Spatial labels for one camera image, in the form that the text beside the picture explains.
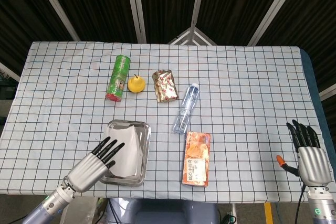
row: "orange snack box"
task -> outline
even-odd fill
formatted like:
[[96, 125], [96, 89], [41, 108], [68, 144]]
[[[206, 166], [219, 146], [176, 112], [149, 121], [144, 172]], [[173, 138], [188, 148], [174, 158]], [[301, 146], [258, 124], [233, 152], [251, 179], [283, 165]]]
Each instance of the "orange snack box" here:
[[208, 186], [210, 133], [187, 132], [182, 183]]

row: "blue table edge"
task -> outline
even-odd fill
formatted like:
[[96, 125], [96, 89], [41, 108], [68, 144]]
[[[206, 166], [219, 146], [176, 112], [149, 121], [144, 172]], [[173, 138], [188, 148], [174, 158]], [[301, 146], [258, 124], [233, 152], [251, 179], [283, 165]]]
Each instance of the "blue table edge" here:
[[325, 144], [326, 149], [327, 149], [327, 153], [328, 153], [328, 157], [329, 157], [331, 167], [335, 171], [335, 169], [336, 169], [336, 152], [335, 152], [335, 149], [334, 149], [334, 145], [332, 143], [330, 131], [329, 131], [328, 124], [327, 124], [327, 119], [325, 117], [323, 107], [322, 107], [322, 103], [321, 103], [321, 100], [320, 100], [319, 90], [317, 88], [316, 79], [315, 79], [315, 75], [314, 75], [314, 69], [313, 69], [313, 66], [311, 64], [310, 57], [306, 53], [306, 51], [304, 51], [303, 49], [300, 49], [300, 53], [301, 53], [303, 71], [304, 71], [304, 75], [306, 76], [310, 97], [311, 97], [312, 103], [313, 103], [315, 111], [316, 111], [316, 116], [319, 120], [320, 128], [321, 128], [321, 131], [322, 131], [322, 137], [324, 139], [324, 144]]

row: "table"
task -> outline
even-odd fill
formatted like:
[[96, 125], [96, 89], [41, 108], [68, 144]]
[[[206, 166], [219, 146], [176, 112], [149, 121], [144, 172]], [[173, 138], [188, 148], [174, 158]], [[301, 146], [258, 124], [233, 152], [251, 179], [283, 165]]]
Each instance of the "table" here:
[[[125, 90], [114, 103], [104, 95], [119, 54], [131, 57], [129, 77], [139, 74], [146, 87]], [[157, 103], [151, 75], [158, 69], [173, 71], [180, 97], [200, 84], [190, 130], [212, 134], [207, 188], [181, 184], [185, 137], [172, 133], [180, 100]], [[299, 178], [276, 155], [297, 166], [286, 128], [292, 119], [311, 125], [325, 149], [309, 89], [297, 47], [34, 42], [0, 140], [0, 193], [49, 194], [104, 137], [106, 124], [123, 119], [152, 128], [144, 184], [98, 182], [82, 195], [298, 201]], [[335, 183], [329, 187], [334, 194]]]

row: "yellow pear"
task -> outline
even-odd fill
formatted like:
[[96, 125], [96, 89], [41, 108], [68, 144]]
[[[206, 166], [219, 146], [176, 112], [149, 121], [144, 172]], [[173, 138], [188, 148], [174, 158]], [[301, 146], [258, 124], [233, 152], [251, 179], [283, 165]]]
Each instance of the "yellow pear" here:
[[139, 93], [145, 88], [145, 81], [140, 76], [134, 75], [127, 84], [128, 89], [133, 93]]

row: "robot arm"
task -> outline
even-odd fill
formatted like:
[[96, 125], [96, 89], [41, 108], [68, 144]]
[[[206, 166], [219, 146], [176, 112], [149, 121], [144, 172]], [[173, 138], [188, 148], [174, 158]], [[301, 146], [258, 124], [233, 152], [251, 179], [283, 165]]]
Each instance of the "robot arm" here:
[[335, 203], [328, 192], [328, 183], [332, 181], [327, 156], [321, 149], [316, 132], [293, 120], [293, 125], [287, 123], [297, 152], [299, 168], [288, 166], [282, 157], [277, 156], [279, 165], [286, 171], [300, 176], [307, 192], [308, 202], [314, 224], [336, 224]]
[[119, 144], [110, 153], [117, 140], [113, 140], [101, 150], [110, 137], [105, 138], [65, 176], [60, 186], [38, 205], [23, 221], [24, 224], [50, 223], [55, 215], [75, 198], [75, 193], [88, 191], [116, 162], [110, 159], [125, 145]]

